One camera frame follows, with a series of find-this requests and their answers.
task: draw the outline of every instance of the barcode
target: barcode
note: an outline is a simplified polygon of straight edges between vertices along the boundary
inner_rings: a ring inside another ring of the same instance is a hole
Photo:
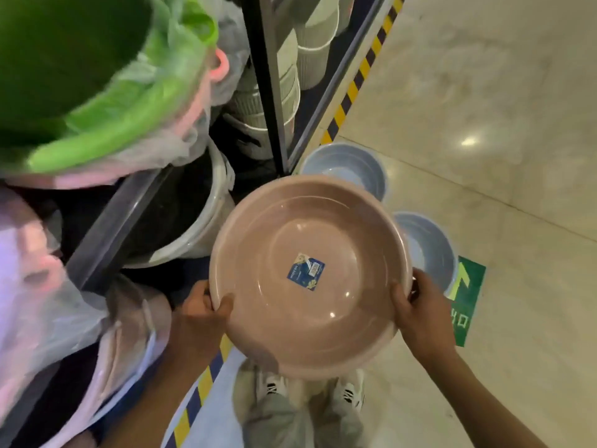
[[[315,275],[317,275],[318,271],[319,271],[319,264],[315,263],[311,266],[311,268],[309,270],[309,275],[311,277],[314,277]]]

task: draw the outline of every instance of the arrow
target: arrow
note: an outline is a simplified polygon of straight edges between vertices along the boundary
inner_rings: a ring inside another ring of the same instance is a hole
[[[450,295],[447,296],[451,301],[456,300],[456,294],[458,293],[458,288],[460,287],[460,281],[463,281],[467,288],[469,287],[470,277],[465,269],[465,265],[461,262],[458,263],[458,275],[456,275],[456,282],[450,290]]]

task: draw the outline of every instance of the leg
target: leg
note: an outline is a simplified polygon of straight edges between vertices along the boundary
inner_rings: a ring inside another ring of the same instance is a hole
[[[257,371],[257,402],[243,427],[245,448],[304,448],[304,415],[288,401],[283,377]]]
[[[359,412],[363,405],[364,378],[362,370],[340,377],[315,428],[317,448],[357,448],[363,433]]]

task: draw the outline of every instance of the yellow and black striped tape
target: yellow and black striped tape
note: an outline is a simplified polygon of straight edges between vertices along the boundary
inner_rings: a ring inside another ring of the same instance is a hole
[[[334,119],[330,122],[327,130],[324,133],[324,136],[321,138],[319,144],[328,144],[333,142],[336,135],[338,135],[338,131],[340,130],[340,126],[344,123],[346,119],[346,115],[348,114],[348,110],[354,104],[356,96],[359,94],[359,90],[361,89],[363,82],[369,75],[369,71],[371,70],[371,66],[373,66],[373,62],[379,55],[379,52],[382,50],[382,45],[386,40],[386,37],[390,30],[392,29],[392,25],[398,16],[398,13],[402,9],[402,0],[394,0],[392,7],[390,7],[390,11],[387,13],[385,19],[383,20],[382,27],[377,32],[377,36],[373,39],[373,44],[369,48],[367,55],[361,62],[359,66],[359,70],[356,71],[356,75],[350,85],[348,85],[348,91],[346,95],[342,99],[342,102],[336,113],[334,115]]]
[[[338,107],[338,110],[334,115],[334,119],[330,122],[330,126],[325,131],[320,144],[333,142],[336,135],[338,135],[338,130],[340,130],[340,126],[346,119],[348,110],[350,110],[350,107],[354,104],[354,100],[356,99],[363,82],[369,75],[369,71],[373,65],[373,62],[377,58],[377,55],[379,55],[379,52],[382,49],[382,45],[386,40],[390,29],[392,29],[392,25],[394,24],[398,13],[402,9],[402,1],[403,0],[394,0],[390,11],[387,13],[383,21],[382,27],[379,29],[375,39],[373,39],[373,44],[371,44],[365,59],[363,59],[361,65],[359,66],[359,70],[356,72],[353,81],[350,82],[348,91],[342,99],[342,103]],[[180,448],[182,446],[183,442],[189,435],[190,427],[197,418],[202,404],[205,403],[205,399],[211,391],[214,380],[220,373],[220,369],[228,358],[228,354],[230,354],[231,349],[232,342],[226,335],[224,335],[220,343],[220,351],[218,352],[218,355],[213,359],[209,368],[206,369],[199,378],[199,384],[197,388],[193,390],[193,394],[191,395],[184,412],[178,420],[173,433],[168,437],[168,442],[166,443],[165,448]]]
[[[222,365],[228,358],[231,350],[232,342],[226,335],[224,335],[220,342],[220,351],[211,361],[210,366],[199,377],[198,386],[193,390],[189,402],[180,416],[174,431],[168,437],[168,442],[166,443],[165,448],[180,448],[182,446],[189,435],[190,427],[193,425],[193,422],[199,414],[201,406],[205,403],[205,399],[211,391],[215,378],[220,374]]]

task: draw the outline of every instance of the sneaker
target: sneaker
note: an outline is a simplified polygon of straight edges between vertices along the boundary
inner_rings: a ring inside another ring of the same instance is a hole
[[[340,377],[332,399],[342,399],[353,406],[357,412],[360,412],[365,399],[365,373],[363,370],[357,369]]]
[[[279,394],[288,397],[287,379],[285,377],[261,371],[259,368],[257,368],[255,376],[255,394],[258,401],[270,394]]]

